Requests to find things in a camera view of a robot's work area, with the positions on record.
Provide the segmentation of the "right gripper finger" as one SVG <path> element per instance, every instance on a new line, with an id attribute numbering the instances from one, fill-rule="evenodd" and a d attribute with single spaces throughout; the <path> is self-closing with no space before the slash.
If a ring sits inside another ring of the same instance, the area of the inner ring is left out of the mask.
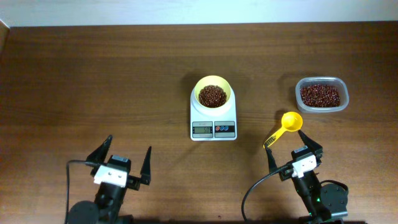
<path id="1" fill-rule="evenodd" d="M 268 147 L 265 147 L 265 150 L 267 155 L 269 172 L 273 173 L 275 170 L 278 169 L 278 166 L 275 162 L 274 156 L 272 155 L 272 150 Z"/>
<path id="2" fill-rule="evenodd" d="M 298 130 L 298 135 L 300 136 L 301 140 L 303 141 L 304 145 L 307 146 L 316 156 L 323 154 L 323 147 L 315 142 L 314 140 L 310 139 L 303 131 Z"/>

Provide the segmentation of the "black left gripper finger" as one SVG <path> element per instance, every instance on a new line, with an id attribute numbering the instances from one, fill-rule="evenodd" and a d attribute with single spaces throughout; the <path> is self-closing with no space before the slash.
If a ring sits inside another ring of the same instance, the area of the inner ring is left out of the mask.
<path id="1" fill-rule="evenodd" d="M 140 183 L 144 185 L 150 185 L 151 182 L 151 169 L 150 169 L 151 152 L 152 152 L 152 147 L 149 146 L 140 172 L 141 175 Z"/>
<path id="2" fill-rule="evenodd" d="M 113 136 L 109 135 L 97 149 L 87 156 L 86 162 L 102 164 L 106 159 L 112 140 Z"/>

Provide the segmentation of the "yellow measuring scoop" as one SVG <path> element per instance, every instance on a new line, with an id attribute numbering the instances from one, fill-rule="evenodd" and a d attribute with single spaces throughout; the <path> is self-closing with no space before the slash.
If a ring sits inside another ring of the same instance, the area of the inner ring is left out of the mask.
<path id="1" fill-rule="evenodd" d="M 273 145 L 276 140 L 278 140 L 285 132 L 296 132 L 300 130 L 302 126 L 303 118 L 300 114 L 293 111 L 284 113 L 281 119 L 281 127 L 274 134 L 271 134 L 271 136 L 266 139 L 263 144 L 263 148 L 267 148 Z"/>

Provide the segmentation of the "red beans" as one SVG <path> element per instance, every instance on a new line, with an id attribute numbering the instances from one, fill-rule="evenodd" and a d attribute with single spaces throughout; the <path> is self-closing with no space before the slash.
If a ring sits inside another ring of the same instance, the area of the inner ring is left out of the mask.
<path id="1" fill-rule="evenodd" d="M 208 85 L 200 90 L 198 99 L 207 108 L 218 108 L 226 103 L 225 91 L 217 85 Z"/>

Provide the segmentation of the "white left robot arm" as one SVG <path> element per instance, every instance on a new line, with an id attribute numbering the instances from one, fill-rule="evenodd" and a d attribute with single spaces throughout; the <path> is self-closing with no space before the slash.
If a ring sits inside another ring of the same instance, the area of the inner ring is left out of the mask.
<path id="1" fill-rule="evenodd" d="M 150 183 L 151 149 L 148 149 L 144 159 L 141 176 L 134 177 L 130 174 L 130 159 L 112 155 L 107 161 L 105 160 L 112 140 L 112 135 L 109 135 L 84 161 L 70 160 L 67 162 L 65 223 L 134 223 L 132 215 L 120 216 L 119 212 L 128 189 L 139 190 L 140 185 Z M 99 185 L 99 189 L 93 201 L 82 200 L 70 207 L 70 164 L 72 163 L 91 167 L 90 175 L 94 178 L 94 183 Z"/>

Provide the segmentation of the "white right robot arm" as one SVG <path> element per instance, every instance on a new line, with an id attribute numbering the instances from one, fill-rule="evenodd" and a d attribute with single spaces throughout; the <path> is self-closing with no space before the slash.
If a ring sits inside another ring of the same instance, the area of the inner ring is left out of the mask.
<path id="1" fill-rule="evenodd" d="M 347 186 L 320 181 L 323 148 L 304 132 L 271 151 L 259 136 L 234 141 L 160 142 L 152 182 L 139 197 L 142 223 L 330 222 L 347 215 Z"/>

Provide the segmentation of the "white digital kitchen scale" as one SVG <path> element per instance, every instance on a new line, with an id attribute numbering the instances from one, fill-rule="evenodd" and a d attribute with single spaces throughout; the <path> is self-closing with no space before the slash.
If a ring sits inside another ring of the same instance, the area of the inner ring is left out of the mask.
<path id="1" fill-rule="evenodd" d="M 238 136 L 236 97 L 233 89 L 219 108 L 200 104 L 192 90 L 190 96 L 190 138 L 192 141 L 234 141 Z"/>

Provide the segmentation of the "pale yellow bowl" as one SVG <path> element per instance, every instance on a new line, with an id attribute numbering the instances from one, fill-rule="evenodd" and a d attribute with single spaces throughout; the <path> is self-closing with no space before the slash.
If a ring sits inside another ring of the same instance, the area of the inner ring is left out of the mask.
<path id="1" fill-rule="evenodd" d="M 205 108 L 220 108 L 231 98 L 232 88 L 227 80 L 216 75 L 200 79 L 193 89 L 194 100 Z"/>

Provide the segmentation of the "clear plastic bean container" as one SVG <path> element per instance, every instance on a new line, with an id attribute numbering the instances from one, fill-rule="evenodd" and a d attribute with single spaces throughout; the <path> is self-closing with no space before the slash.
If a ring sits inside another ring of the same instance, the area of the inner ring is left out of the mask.
<path id="1" fill-rule="evenodd" d="M 336 77 L 303 78 L 296 84 L 295 97 L 303 113 L 332 113 L 349 104 L 347 86 Z"/>

